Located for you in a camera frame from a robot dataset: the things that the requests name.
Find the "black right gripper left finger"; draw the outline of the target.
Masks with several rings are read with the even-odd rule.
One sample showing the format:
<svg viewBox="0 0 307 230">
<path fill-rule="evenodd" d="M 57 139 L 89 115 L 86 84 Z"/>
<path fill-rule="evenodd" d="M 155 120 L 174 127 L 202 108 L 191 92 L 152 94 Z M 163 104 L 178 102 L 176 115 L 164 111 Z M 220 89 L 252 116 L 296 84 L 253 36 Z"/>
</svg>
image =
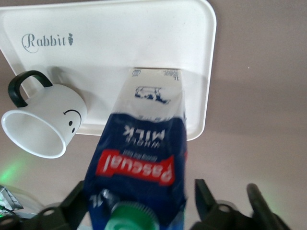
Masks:
<svg viewBox="0 0 307 230">
<path fill-rule="evenodd" d="M 80 181 L 58 205 L 41 211 L 37 230 L 77 230 L 85 216 L 84 181 Z"/>
</svg>

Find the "beige rabbit print tray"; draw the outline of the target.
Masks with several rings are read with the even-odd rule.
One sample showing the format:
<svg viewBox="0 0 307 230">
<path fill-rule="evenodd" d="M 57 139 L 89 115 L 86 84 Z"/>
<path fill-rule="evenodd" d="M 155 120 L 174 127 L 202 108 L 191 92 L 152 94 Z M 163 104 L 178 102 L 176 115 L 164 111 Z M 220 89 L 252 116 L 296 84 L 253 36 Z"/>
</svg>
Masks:
<svg viewBox="0 0 307 230">
<path fill-rule="evenodd" d="M 130 69 L 180 69 L 193 140 L 205 127 L 216 26 L 207 0 L 0 7 L 0 50 L 15 74 L 38 70 L 84 99 L 84 135 L 101 135 Z"/>
</svg>

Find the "white smiley face mug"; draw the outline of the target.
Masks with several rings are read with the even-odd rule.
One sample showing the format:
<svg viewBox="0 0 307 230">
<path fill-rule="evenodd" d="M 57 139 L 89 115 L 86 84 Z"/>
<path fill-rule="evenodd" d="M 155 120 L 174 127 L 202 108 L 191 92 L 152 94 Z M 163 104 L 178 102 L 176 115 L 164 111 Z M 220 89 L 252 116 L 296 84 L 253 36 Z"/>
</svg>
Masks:
<svg viewBox="0 0 307 230">
<path fill-rule="evenodd" d="M 28 78 L 36 79 L 43 88 L 25 100 L 20 86 Z M 1 119 L 8 138 L 35 156 L 61 157 L 87 115 L 81 96 L 67 86 L 52 84 L 36 70 L 15 76 L 9 83 L 8 94 L 16 106 Z"/>
</svg>

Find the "blue white milk carton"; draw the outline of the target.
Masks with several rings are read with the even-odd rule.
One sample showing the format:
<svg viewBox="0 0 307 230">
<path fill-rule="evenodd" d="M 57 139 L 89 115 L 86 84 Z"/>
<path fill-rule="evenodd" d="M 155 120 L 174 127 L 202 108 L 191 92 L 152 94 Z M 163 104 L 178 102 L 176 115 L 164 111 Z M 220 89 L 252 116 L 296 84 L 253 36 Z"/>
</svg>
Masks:
<svg viewBox="0 0 307 230">
<path fill-rule="evenodd" d="M 89 164 L 93 230 L 183 230 L 187 131 L 178 69 L 132 69 Z"/>
</svg>

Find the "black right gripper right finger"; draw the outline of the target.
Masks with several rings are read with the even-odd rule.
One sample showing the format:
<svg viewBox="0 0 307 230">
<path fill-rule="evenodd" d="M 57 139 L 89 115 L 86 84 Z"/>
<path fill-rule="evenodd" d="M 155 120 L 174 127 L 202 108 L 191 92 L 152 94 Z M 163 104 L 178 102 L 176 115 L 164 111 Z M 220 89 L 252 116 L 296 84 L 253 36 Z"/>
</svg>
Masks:
<svg viewBox="0 0 307 230">
<path fill-rule="evenodd" d="M 203 179 L 195 180 L 195 204 L 200 217 L 191 230 L 240 230 L 236 211 L 229 205 L 217 203 Z"/>
</svg>

